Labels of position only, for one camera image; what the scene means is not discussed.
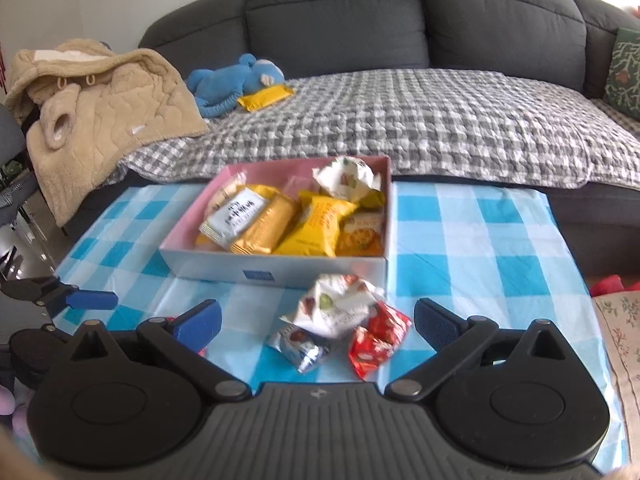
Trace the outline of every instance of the sofa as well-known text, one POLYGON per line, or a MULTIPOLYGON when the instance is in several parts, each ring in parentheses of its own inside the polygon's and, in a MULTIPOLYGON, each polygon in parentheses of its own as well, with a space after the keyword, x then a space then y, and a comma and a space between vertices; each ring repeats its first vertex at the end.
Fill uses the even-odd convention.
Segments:
MULTIPOLYGON (((152 24, 140 47, 158 51, 184 77, 251 52, 287 78, 489 70, 601 99, 619 27, 640 30, 640 20, 600 0, 198 0, 152 24)), ((148 183, 129 171, 95 190, 67 231, 79 236, 127 187, 148 183)), ((593 182, 540 190, 584 275, 640 273, 640 191, 593 182)))

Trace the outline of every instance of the blue stuffed animal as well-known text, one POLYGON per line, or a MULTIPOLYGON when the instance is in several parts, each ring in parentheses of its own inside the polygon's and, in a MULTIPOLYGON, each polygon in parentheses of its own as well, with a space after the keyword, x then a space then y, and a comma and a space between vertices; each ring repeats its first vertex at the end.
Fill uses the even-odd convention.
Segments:
POLYGON ((210 119, 233 110, 243 95, 284 83, 284 75, 271 61, 242 54, 237 65, 218 70, 194 70, 186 83, 189 92, 195 96, 200 114, 210 119))

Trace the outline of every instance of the beige coat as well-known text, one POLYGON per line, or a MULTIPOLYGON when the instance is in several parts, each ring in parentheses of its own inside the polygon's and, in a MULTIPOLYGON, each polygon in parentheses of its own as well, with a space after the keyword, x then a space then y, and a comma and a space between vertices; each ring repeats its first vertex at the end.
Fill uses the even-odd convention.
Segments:
POLYGON ((19 123, 40 120, 27 148, 58 225, 78 210, 117 162, 140 146, 207 130, 178 71, 153 50, 114 54, 97 41, 21 50, 4 105, 19 123))

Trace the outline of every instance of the snack box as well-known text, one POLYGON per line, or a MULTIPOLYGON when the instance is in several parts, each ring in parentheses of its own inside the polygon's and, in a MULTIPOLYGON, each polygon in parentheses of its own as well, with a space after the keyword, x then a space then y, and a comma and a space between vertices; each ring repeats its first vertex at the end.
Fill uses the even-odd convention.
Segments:
POLYGON ((374 173, 382 176, 385 194, 384 257, 316 257, 233 254, 222 250, 207 251, 195 246, 204 209, 212 195, 233 175, 246 172, 247 184, 267 184, 282 188, 290 176, 311 178, 313 168, 322 168, 335 157, 292 158, 235 164, 224 168, 187 209, 160 245, 160 253, 179 278, 254 285, 309 288, 323 273, 357 274, 376 286, 386 287, 391 196, 391 173, 388 156, 362 156, 374 173))

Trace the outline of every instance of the beige floral fabric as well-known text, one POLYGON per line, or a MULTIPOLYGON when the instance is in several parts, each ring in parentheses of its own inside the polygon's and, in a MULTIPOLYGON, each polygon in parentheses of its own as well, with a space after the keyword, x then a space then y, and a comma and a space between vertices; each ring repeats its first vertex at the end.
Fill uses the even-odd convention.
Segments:
POLYGON ((593 299, 625 415, 632 463, 640 463, 640 292, 593 299))

